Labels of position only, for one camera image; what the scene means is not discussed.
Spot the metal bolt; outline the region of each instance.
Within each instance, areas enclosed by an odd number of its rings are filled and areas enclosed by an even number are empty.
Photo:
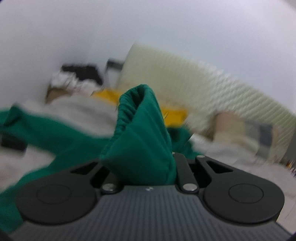
[[[186,183],[183,185],[183,189],[186,191],[195,191],[197,189],[197,186],[193,183]]]
[[[116,185],[113,183],[106,183],[102,186],[102,188],[106,192],[112,192],[116,190]]]

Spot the beige cushion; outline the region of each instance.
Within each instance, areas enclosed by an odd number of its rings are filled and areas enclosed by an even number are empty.
[[[221,112],[216,116],[215,142],[237,144],[265,160],[274,162],[278,137],[276,126],[245,120],[230,112]]]
[[[133,45],[126,58],[118,88],[148,84],[162,104],[188,110],[188,127],[206,133],[213,117],[223,110],[243,118],[277,126],[276,162],[283,157],[295,129],[296,117],[288,109],[251,86],[216,67],[183,59],[142,45]]]

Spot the yellow fabric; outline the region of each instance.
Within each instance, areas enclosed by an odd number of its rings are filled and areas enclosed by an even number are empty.
[[[100,98],[111,104],[118,105],[119,97],[122,92],[111,89],[104,89],[100,92],[94,92],[92,97]],[[185,119],[187,118],[187,111],[185,109],[170,109],[165,107],[160,107],[161,113],[163,115],[164,123],[166,126],[180,127],[183,125]]]

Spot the green fabric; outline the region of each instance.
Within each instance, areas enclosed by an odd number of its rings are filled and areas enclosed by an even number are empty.
[[[139,85],[119,99],[114,136],[100,156],[128,183],[167,185],[176,179],[172,143],[152,89]]]
[[[152,90],[140,85],[120,98],[114,136],[94,138],[67,125],[24,112],[18,106],[0,112],[0,131],[56,155],[48,166],[23,176],[0,194],[0,229],[10,233],[22,224],[14,203],[24,184],[96,157],[122,179],[135,184],[173,184],[176,168],[171,152],[186,157],[195,153],[184,128],[165,129],[162,115]]]

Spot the white wall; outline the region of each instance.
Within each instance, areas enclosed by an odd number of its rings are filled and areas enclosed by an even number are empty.
[[[286,2],[288,2],[293,8],[296,9],[296,0],[285,0]]]
[[[135,41],[224,69],[296,110],[296,12],[281,0],[110,0],[89,61]]]
[[[86,62],[109,0],[3,0],[0,107],[43,100],[63,63]]]

